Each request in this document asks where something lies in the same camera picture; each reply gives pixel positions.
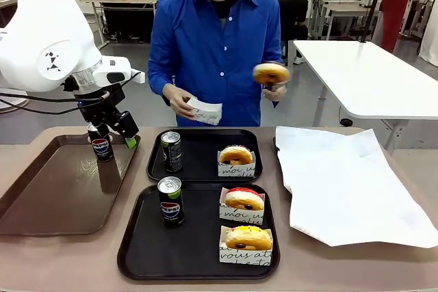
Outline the person's left hand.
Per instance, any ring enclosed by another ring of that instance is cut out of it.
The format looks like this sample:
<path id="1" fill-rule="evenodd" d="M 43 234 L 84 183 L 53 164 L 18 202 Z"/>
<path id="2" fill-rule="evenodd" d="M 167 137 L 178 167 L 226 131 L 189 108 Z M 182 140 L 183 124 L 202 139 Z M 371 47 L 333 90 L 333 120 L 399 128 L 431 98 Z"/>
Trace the person's left hand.
<path id="1" fill-rule="evenodd" d="M 287 92 L 287 84 L 280 83 L 263 89 L 263 97 L 272 102 L 279 102 Z"/>

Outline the person's right hand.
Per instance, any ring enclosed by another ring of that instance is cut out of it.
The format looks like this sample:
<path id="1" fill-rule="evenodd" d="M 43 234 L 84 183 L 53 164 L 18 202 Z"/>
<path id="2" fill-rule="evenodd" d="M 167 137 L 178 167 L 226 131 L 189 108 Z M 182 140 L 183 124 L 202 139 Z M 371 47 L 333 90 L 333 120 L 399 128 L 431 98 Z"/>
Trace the person's right hand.
<path id="1" fill-rule="evenodd" d="M 169 101 L 170 107 L 178 116 L 189 120 L 194 119 L 194 108 L 188 105 L 190 99 L 196 99 L 194 95 L 171 83 L 167 83 L 163 87 L 162 95 Z"/>

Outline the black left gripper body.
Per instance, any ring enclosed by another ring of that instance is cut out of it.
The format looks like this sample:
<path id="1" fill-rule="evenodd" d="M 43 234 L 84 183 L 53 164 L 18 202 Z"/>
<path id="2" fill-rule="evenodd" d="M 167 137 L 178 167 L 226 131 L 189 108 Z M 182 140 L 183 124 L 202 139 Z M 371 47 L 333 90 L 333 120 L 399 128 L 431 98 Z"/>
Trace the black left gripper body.
<path id="1" fill-rule="evenodd" d="M 75 94 L 80 112 L 86 122 L 93 125 L 117 125 L 123 113 L 116 106 L 125 99 L 120 83 L 103 87 L 88 94 Z"/>

